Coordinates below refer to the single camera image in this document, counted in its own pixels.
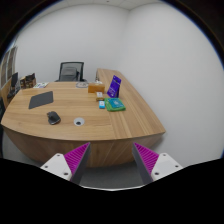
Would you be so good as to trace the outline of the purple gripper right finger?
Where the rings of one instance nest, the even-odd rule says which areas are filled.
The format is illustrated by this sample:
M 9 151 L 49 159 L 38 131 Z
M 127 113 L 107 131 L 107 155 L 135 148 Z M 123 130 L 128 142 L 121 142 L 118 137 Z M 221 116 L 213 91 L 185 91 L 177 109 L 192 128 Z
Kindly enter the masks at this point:
M 158 154 L 136 142 L 133 143 L 132 154 L 144 185 L 182 169 L 167 153 Z

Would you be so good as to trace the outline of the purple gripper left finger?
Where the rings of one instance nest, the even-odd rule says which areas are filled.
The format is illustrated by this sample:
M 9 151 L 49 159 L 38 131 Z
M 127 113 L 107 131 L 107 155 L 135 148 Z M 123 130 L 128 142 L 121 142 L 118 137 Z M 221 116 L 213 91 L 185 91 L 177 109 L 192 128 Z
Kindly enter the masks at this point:
M 90 143 L 81 145 L 66 154 L 56 153 L 41 168 L 65 180 L 80 184 L 90 155 Z

